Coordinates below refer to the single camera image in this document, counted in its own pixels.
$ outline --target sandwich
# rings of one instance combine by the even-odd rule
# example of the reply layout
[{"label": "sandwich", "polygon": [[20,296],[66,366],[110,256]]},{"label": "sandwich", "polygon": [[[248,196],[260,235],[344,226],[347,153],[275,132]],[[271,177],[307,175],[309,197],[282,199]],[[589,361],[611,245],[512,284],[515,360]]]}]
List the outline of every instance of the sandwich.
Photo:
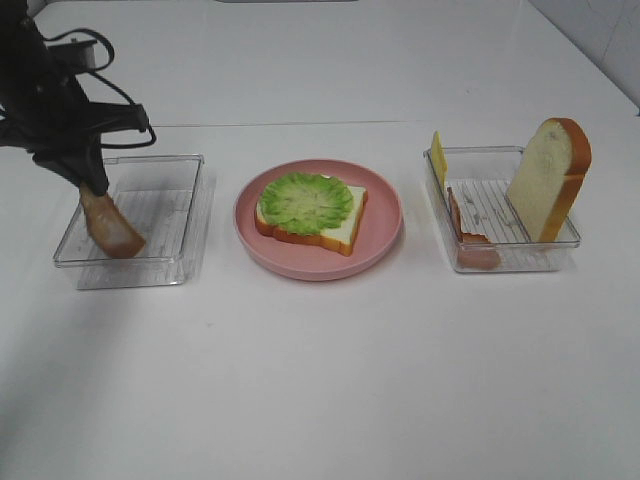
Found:
[{"label": "sandwich", "polygon": [[255,209],[256,229],[276,240],[353,253],[367,189],[334,176],[292,172],[269,183]]}]

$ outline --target bread crust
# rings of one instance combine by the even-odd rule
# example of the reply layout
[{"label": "bread crust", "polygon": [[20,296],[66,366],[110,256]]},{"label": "bread crust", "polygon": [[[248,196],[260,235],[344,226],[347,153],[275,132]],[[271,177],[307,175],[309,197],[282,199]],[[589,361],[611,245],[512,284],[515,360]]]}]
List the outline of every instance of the bread crust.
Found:
[{"label": "bread crust", "polygon": [[313,245],[325,248],[327,250],[331,250],[332,252],[338,252],[344,256],[350,256],[353,253],[353,246],[356,243],[356,239],[358,237],[358,232],[360,231],[360,220],[362,219],[362,215],[364,213],[364,209],[367,204],[368,192],[364,192],[362,199],[362,208],[358,214],[358,218],[356,219],[356,227],[353,233],[353,240],[350,244],[343,243],[335,238],[328,238],[321,234],[317,235],[298,235],[296,233],[289,233],[286,230],[276,226],[269,225],[268,223],[262,221],[258,218],[257,209],[254,209],[254,219],[256,224],[256,229],[258,232],[266,237],[273,237],[276,240],[286,243],[295,243],[298,245]]},{"label": "bread crust", "polygon": [[556,197],[551,214],[545,222],[538,242],[553,242],[571,210],[582,187],[584,176],[591,165],[591,145],[580,126],[570,118],[550,118],[546,122],[558,122],[571,140],[571,164],[565,173],[564,184]]}]

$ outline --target pink plate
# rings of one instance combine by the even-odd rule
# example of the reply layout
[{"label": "pink plate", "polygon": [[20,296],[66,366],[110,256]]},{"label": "pink plate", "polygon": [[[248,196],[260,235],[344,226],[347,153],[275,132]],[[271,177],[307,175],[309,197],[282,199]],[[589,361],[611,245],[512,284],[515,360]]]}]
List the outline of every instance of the pink plate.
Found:
[{"label": "pink plate", "polygon": [[[366,187],[367,204],[349,257],[322,247],[281,242],[256,230],[254,212],[262,190],[289,172],[335,175],[349,185]],[[340,160],[299,160],[267,170],[249,182],[236,200],[234,222],[251,257],[265,268],[299,280],[336,280],[369,268],[389,251],[402,227],[402,209],[393,187],[367,168]]]}]

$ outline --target white wall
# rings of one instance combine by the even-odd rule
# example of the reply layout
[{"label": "white wall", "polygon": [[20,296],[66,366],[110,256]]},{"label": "white wall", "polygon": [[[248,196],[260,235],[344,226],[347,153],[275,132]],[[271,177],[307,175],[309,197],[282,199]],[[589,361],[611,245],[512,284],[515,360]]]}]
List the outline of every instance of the white wall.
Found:
[{"label": "white wall", "polygon": [[27,0],[27,5],[29,5],[29,15],[35,15],[40,10],[44,8],[46,4],[45,0]]},{"label": "white wall", "polygon": [[529,0],[640,106],[640,0]]}]

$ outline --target toy ham slice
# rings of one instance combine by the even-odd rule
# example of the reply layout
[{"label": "toy ham slice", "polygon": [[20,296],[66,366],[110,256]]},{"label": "toy ham slice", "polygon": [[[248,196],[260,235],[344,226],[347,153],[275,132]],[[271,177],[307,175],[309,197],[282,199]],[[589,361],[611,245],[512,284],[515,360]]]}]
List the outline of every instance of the toy ham slice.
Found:
[{"label": "toy ham slice", "polygon": [[144,248],[144,238],[120,213],[109,194],[98,197],[83,183],[80,203],[87,231],[104,253],[112,258],[131,258]]},{"label": "toy ham slice", "polygon": [[[449,205],[451,206],[451,218],[456,231],[458,241],[462,244],[469,243],[486,243],[491,244],[489,239],[480,233],[468,233],[462,231],[462,221],[460,218],[460,207],[458,201],[453,195],[451,187],[447,187],[449,194]],[[460,248],[458,252],[458,264],[462,267],[477,268],[480,270],[493,270],[500,265],[500,255],[495,250],[478,249],[469,250]]]}]

